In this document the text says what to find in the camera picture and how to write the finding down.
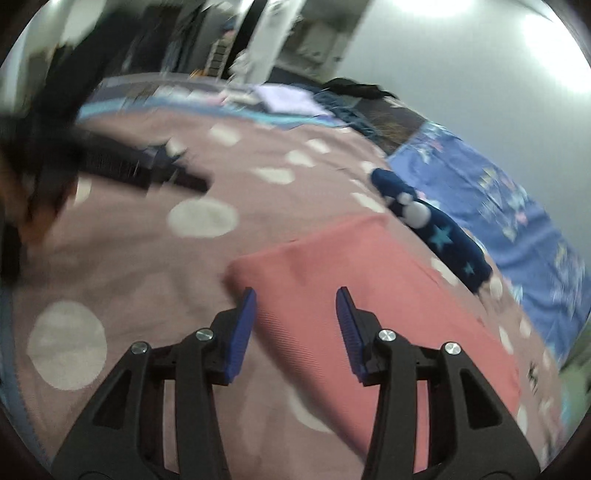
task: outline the pink blanket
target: pink blanket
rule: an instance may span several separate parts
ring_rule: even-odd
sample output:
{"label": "pink blanket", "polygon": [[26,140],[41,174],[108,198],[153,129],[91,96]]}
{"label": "pink blanket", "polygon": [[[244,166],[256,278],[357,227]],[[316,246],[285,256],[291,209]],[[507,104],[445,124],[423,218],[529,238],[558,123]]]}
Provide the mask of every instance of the pink blanket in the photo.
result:
{"label": "pink blanket", "polygon": [[[366,174],[387,168],[383,153],[349,129],[269,129],[166,109],[106,115],[86,126],[141,146],[172,138],[189,148],[188,165],[215,181],[198,199],[168,187],[143,196],[86,179],[43,251],[25,262],[13,299],[14,362],[31,427],[50,458],[132,342],[176,343],[232,308],[220,281],[230,262],[354,215],[387,211]],[[510,289],[500,299],[488,286],[471,295],[405,225],[389,212],[385,217],[434,283],[513,353],[521,386],[516,418],[545,465],[559,432],[560,380],[540,336],[524,329],[527,316]],[[340,286],[330,292],[331,304]],[[353,291],[356,299],[360,294]],[[362,463],[327,427],[319,411],[326,403],[295,388],[278,369],[285,371],[285,361],[272,361],[267,350],[253,336],[241,374],[216,390],[233,478],[358,480]],[[347,365],[344,350],[339,358]],[[541,365],[535,385],[532,363]],[[167,405],[165,448],[174,469],[174,406]]]}
{"label": "pink blanket", "polygon": [[[358,308],[410,342],[440,348],[459,342],[509,411],[518,410],[518,367],[487,328],[415,261],[387,231],[381,215],[356,216],[304,239],[233,262],[234,289],[253,287],[258,329],[289,374],[326,410],[358,451],[369,447],[377,388],[363,388],[351,373],[335,313],[335,295],[349,287]],[[419,389],[416,469],[427,466],[426,392]]]}

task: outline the clothing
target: clothing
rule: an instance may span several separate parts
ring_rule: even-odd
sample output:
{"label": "clothing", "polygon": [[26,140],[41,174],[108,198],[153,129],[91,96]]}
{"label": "clothing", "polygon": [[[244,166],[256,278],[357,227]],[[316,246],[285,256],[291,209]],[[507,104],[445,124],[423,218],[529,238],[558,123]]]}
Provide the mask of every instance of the clothing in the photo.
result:
{"label": "clothing", "polygon": [[316,102],[330,111],[336,118],[345,122],[347,126],[357,130],[364,137],[376,143],[376,140],[380,136],[379,130],[355,108],[347,105],[339,95],[309,85],[294,84],[294,86],[311,91],[314,94],[314,100]]}
{"label": "clothing", "polygon": [[328,115],[306,90],[289,85],[257,85],[254,91],[261,97],[270,113],[290,115],[321,116]]}
{"label": "clothing", "polygon": [[[500,342],[450,294],[439,274],[423,267],[387,230],[385,215],[355,216],[303,239],[231,263],[233,292],[256,290],[258,337],[288,376],[304,387],[359,452],[367,453],[378,389],[352,374],[335,298],[346,286],[357,308],[410,342],[439,349],[461,344],[515,414],[517,365]],[[417,470],[427,466],[427,394],[418,395]]]}
{"label": "clothing", "polygon": [[417,234],[472,293],[491,278],[484,253],[449,216],[421,200],[393,171],[376,168],[371,181],[390,211]]}
{"label": "clothing", "polygon": [[368,100],[378,100],[384,97],[398,98],[393,93],[382,90],[378,85],[367,85],[357,83],[354,80],[336,78],[323,85],[323,88],[336,93],[337,95],[349,95],[351,97],[360,97]]}

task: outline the star print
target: star print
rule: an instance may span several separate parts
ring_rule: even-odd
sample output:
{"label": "star print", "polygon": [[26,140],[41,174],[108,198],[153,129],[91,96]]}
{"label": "star print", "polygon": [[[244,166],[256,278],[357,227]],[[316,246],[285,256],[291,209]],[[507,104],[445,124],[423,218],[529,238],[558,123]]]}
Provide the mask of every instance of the star print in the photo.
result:
{"label": "star print", "polygon": [[438,152],[442,152],[443,151],[443,146],[437,141],[437,140],[433,140],[431,142],[431,146],[437,150]]}
{"label": "star print", "polygon": [[421,158],[425,163],[431,163],[431,158],[429,157],[429,153],[425,147],[417,148],[417,152],[421,155]]}
{"label": "star print", "polygon": [[514,193],[511,196],[507,203],[513,210],[520,210],[525,208],[525,199],[521,195],[518,195],[516,193]]}
{"label": "star print", "polygon": [[468,275],[468,277],[469,277],[470,275],[474,275],[474,267],[472,266],[472,264],[471,264],[470,262],[468,262],[468,263],[466,264],[466,266],[464,267],[464,273],[465,273],[466,275]]}
{"label": "star print", "polygon": [[449,238],[449,234],[452,231],[452,227],[447,226],[444,229],[439,228],[437,225],[434,228],[435,234],[429,239],[429,243],[435,245],[437,251],[441,253],[443,247],[446,245],[453,244],[451,238]]}

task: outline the pink towel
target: pink towel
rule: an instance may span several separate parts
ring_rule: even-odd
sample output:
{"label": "pink towel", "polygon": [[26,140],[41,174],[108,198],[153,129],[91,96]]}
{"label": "pink towel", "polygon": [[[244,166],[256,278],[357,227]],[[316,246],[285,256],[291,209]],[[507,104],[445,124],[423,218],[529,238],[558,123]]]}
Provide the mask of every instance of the pink towel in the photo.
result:
{"label": "pink towel", "polygon": [[[378,387],[352,374],[335,312],[339,287],[358,308],[410,342],[440,348],[458,342],[512,414],[518,409],[517,365],[483,323],[461,308],[386,229],[382,215],[348,219],[321,233],[248,255],[228,270],[230,288],[258,294],[258,334],[279,364],[305,388],[337,431],[358,451],[369,447]],[[417,459],[427,466],[427,393],[418,396]]]}

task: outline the polka dot blanket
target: polka dot blanket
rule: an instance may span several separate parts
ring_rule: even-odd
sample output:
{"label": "polka dot blanket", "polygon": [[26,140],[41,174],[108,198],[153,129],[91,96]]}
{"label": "polka dot blanket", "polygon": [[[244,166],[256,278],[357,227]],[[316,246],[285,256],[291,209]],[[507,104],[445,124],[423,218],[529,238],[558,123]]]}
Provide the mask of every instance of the polka dot blanket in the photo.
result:
{"label": "polka dot blanket", "polygon": [[[43,250],[32,252],[12,299],[14,362],[49,462],[131,343],[176,343],[233,306],[223,285],[232,261],[376,213],[388,216],[396,241],[504,347],[518,369],[515,416],[547,461],[560,433],[560,384],[551,358],[542,361],[541,339],[500,280],[480,298],[471,295],[387,212],[368,180],[387,165],[369,141],[348,128],[283,130],[165,109],[105,115],[87,126],[143,147],[184,145],[187,165],[212,174],[214,183],[205,197],[170,187],[144,196],[83,179]],[[360,478],[359,452],[335,433],[327,405],[296,388],[261,339],[251,339],[236,381],[215,391],[233,477]],[[532,363],[540,365],[533,373]],[[175,469],[172,406],[169,391],[166,464]]]}

